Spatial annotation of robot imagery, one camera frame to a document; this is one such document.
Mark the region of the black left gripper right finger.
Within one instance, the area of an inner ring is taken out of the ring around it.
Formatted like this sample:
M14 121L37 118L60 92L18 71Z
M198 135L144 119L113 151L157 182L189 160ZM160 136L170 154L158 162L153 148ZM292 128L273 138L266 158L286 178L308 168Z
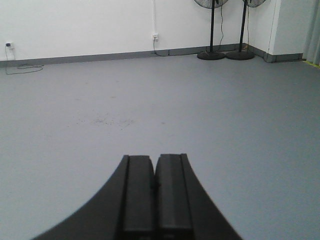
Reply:
M186 154L161 154L155 178L157 239L241 239L199 182Z

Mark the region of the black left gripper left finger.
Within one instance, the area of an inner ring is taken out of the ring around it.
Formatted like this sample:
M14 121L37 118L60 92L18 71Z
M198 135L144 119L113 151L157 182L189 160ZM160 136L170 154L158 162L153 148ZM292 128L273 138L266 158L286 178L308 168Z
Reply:
M155 230L154 170L146 155L124 155L100 190L38 240L150 240Z

